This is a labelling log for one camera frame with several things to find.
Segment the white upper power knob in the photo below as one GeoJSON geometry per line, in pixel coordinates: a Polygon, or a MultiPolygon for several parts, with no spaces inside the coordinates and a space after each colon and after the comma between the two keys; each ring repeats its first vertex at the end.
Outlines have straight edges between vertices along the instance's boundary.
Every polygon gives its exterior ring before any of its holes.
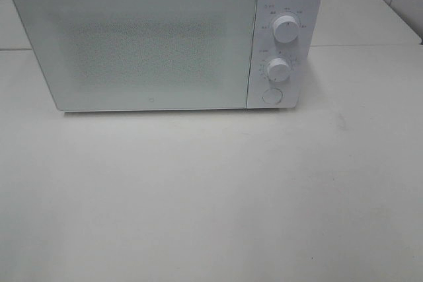
{"type": "Polygon", "coordinates": [[[274,19],[271,26],[274,39],[287,44],[298,37],[300,21],[293,13],[282,13],[274,19]]]}

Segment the white timer knob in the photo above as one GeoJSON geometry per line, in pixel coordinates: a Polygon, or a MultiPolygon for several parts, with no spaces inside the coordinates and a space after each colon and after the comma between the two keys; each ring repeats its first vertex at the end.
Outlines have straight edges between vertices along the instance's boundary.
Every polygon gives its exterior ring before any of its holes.
{"type": "Polygon", "coordinates": [[[283,58],[275,58],[266,66],[267,77],[270,81],[280,83],[286,81],[291,73],[290,64],[283,58]]]}

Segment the white round door button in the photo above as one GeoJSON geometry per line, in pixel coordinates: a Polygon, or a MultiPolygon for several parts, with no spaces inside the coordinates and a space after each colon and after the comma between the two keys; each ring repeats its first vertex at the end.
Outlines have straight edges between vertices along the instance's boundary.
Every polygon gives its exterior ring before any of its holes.
{"type": "Polygon", "coordinates": [[[262,96],[263,102],[266,104],[277,105],[282,101],[283,92],[277,88],[269,88],[262,96]]]}

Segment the white microwave door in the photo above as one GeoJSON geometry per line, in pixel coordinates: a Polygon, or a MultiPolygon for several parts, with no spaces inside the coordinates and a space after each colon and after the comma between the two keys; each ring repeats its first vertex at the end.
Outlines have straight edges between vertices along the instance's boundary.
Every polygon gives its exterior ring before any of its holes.
{"type": "Polygon", "coordinates": [[[13,0],[57,109],[243,108],[256,0],[13,0]]]}

